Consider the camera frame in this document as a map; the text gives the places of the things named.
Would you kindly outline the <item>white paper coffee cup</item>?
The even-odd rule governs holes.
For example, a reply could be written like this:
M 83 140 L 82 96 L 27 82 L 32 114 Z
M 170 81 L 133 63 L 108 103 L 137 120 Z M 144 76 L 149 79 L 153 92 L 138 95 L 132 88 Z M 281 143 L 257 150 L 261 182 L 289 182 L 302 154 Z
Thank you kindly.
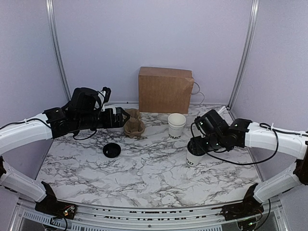
M 203 155 L 194 155 L 193 152 L 190 149 L 187 149 L 187 154 L 186 154 L 186 163 L 194 167 L 200 163 L 202 160 Z

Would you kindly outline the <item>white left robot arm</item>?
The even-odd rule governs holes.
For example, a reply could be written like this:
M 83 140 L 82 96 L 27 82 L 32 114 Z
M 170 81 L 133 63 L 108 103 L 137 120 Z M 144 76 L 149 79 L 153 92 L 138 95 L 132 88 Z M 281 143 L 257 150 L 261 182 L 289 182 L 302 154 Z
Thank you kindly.
M 12 122 L 0 128 L 0 183 L 41 204 L 50 214 L 57 214 L 61 204 L 50 186 L 35 180 L 47 144 L 67 134 L 82 130 L 121 128 L 129 114 L 121 107 L 85 112 L 52 108 L 34 117 Z

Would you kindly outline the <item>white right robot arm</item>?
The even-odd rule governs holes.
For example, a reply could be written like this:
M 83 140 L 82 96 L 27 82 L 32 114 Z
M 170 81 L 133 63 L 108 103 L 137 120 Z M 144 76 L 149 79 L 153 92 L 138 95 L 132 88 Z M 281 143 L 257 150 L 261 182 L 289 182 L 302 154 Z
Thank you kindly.
M 308 135 L 303 131 L 285 130 L 242 118 L 229 125 L 218 115 L 197 117 L 191 125 L 191 129 L 194 128 L 200 134 L 192 132 L 189 149 L 196 156 L 207 154 L 222 161 L 219 153 L 239 147 L 268 151 L 268 157 L 256 159 L 250 165 L 272 167 L 278 161 L 279 154 L 294 159 L 281 172 L 249 187 L 238 206 L 238 211 L 244 216 L 250 215 L 257 205 L 266 200 L 308 183 Z

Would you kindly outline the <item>brown paper takeout bag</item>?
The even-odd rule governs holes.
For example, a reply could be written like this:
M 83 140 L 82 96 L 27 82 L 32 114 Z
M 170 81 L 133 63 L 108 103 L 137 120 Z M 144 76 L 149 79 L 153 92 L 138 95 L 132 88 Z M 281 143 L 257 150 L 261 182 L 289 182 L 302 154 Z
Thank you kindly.
M 191 70 L 143 66 L 138 74 L 139 111 L 187 114 L 193 86 Z

